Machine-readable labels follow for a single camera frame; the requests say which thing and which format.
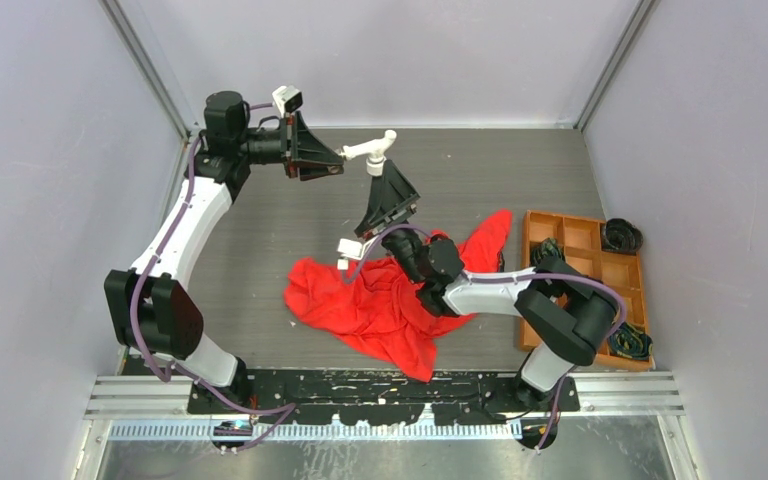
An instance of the red fabric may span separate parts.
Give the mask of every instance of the red fabric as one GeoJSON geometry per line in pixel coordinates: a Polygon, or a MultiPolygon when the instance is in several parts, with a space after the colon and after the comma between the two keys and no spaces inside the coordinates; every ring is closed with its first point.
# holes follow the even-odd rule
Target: red fabric
{"type": "MultiPolygon", "coordinates": [[[[467,270],[497,270],[511,219],[510,211],[500,210],[458,245],[467,270]]],[[[419,286],[410,283],[391,257],[366,262],[350,285],[342,275],[311,258],[299,260],[284,290],[287,307],[302,322],[331,332],[355,350],[395,363],[409,377],[431,380],[437,356],[434,337],[461,327],[473,315],[437,318],[426,312],[416,298],[419,286]]]]}

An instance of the wooden table surface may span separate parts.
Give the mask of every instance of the wooden table surface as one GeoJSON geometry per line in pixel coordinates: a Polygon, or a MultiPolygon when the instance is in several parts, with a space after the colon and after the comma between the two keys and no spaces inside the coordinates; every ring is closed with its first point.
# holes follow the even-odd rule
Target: wooden table surface
{"type": "MultiPolygon", "coordinates": [[[[382,131],[326,129],[317,135],[336,148],[378,138],[382,131]]],[[[410,221],[441,229],[456,242],[496,210],[511,210],[508,270],[520,265],[526,210],[603,218],[577,131],[403,129],[388,158],[422,196],[410,221]]],[[[389,367],[302,324],[282,297],[287,272],[298,259],[336,265],[337,242],[354,238],[368,195],[362,159],[350,162],[341,176],[304,183],[287,179],[278,166],[254,166],[190,281],[208,335],[250,366],[389,367]]],[[[436,340],[436,368],[514,370],[524,358],[514,344],[517,328],[513,317],[480,315],[436,340]]]]}

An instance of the red towel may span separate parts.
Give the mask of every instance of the red towel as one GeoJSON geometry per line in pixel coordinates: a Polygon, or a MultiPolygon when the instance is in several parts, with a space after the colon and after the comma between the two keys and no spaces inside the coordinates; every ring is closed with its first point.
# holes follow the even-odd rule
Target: red towel
{"type": "MultiPolygon", "coordinates": [[[[458,245],[467,270],[497,271],[511,219],[510,211],[500,210],[458,245]]],[[[299,260],[284,290],[287,307],[307,325],[328,330],[355,350],[392,362],[418,380],[431,380],[437,356],[434,337],[474,316],[438,318],[425,311],[416,298],[421,285],[411,284],[392,257],[366,262],[350,285],[342,275],[334,266],[319,265],[311,258],[299,260]]]]}

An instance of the wooden organizer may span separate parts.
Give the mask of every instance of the wooden organizer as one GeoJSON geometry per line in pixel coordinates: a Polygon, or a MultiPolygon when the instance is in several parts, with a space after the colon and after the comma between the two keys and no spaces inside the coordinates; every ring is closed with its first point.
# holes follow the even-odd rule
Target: wooden organizer
{"type": "MultiPolygon", "coordinates": [[[[592,218],[528,211],[522,229],[522,267],[531,266],[532,247],[548,237],[554,237],[563,247],[566,262],[581,274],[602,280],[605,285],[619,293],[628,308],[626,321],[636,327],[642,327],[643,331],[649,334],[640,256],[603,252],[600,235],[603,224],[604,222],[592,218]]],[[[537,333],[524,319],[520,319],[520,348],[532,350],[539,344],[540,337],[537,333]]],[[[609,351],[607,342],[599,348],[595,363],[633,371],[654,367],[651,356],[647,361],[619,357],[609,351]]]]}

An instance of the white wall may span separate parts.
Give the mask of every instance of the white wall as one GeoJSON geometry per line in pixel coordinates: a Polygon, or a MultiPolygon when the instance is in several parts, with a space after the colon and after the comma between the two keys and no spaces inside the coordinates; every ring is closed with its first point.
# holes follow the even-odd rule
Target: white wall
{"type": "Polygon", "coordinates": [[[66,478],[179,140],[94,1],[0,1],[0,479],[66,478]]]}
{"type": "Polygon", "coordinates": [[[200,118],[221,89],[269,101],[292,83],[309,122],[332,126],[572,124],[636,4],[124,2],[184,110],[200,118]]]}
{"type": "Polygon", "coordinates": [[[711,477],[768,478],[768,2],[660,2],[586,137],[711,477]]]}

